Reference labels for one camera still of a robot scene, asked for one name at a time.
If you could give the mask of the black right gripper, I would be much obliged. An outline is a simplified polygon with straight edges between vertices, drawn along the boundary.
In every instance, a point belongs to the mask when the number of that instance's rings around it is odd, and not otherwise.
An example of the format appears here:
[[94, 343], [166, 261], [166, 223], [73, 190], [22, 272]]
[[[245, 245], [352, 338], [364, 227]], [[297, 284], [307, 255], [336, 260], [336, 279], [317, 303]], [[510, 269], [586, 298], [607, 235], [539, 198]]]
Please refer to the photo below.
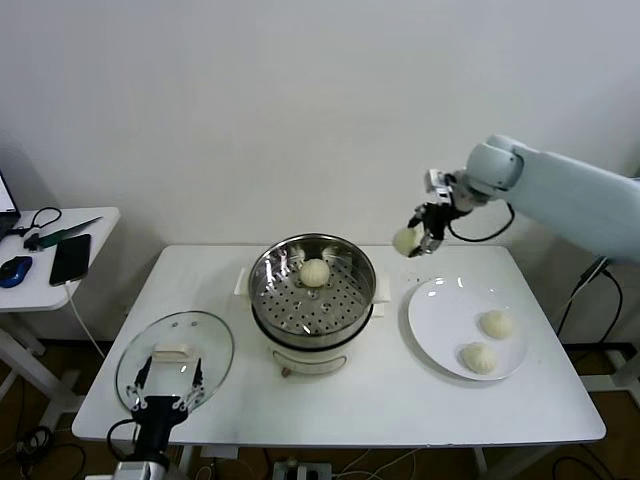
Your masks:
[[418, 205], [414, 209], [407, 227], [415, 229], [421, 225], [425, 235], [410, 251], [409, 257], [415, 258], [433, 254], [444, 239], [445, 228], [456, 218], [457, 213], [457, 209], [450, 204], [426, 203]]

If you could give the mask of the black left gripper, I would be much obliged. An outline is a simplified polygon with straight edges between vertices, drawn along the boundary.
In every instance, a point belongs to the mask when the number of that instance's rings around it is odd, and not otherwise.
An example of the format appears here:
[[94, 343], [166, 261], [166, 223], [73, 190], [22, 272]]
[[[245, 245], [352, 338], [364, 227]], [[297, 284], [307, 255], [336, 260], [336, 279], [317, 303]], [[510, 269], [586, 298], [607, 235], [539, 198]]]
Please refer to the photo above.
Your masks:
[[134, 382], [125, 389], [132, 419], [139, 426], [136, 450], [165, 450], [171, 430], [188, 418], [188, 411], [204, 398], [202, 360], [198, 359], [191, 388], [179, 399], [172, 396], [147, 396], [144, 386], [151, 369], [149, 356], [138, 370]]

